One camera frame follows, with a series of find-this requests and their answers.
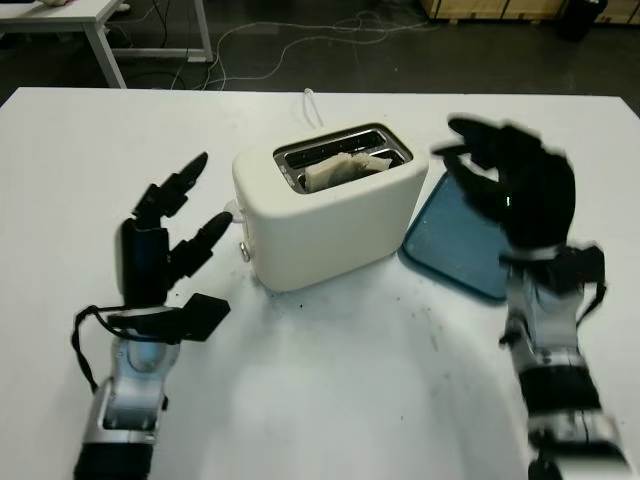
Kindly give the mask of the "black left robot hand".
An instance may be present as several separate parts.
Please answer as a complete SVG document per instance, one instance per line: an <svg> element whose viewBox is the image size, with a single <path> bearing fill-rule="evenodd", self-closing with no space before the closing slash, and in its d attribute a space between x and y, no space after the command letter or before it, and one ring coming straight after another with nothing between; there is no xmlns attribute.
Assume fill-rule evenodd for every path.
<svg viewBox="0 0 640 480"><path fill-rule="evenodd" d="M192 277L213 256L214 246L226 233L233 215L222 211L205 223L189 240L170 246L164 218L175 216L188 201L208 163L202 152L162 184L150 184L117 235L119 281L124 304L154 307L164 304L169 291L185 277Z"/></svg>

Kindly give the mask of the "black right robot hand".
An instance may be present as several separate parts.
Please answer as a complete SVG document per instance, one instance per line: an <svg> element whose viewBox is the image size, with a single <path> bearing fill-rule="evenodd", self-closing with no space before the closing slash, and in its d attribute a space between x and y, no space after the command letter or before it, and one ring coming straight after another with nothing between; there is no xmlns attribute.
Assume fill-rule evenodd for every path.
<svg viewBox="0 0 640 480"><path fill-rule="evenodd" d="M454 144L436 148L448 174L480 215L499 225L515 250L564 245L573 221L576 184L566 156L513 122L454 115Z"/></svg>

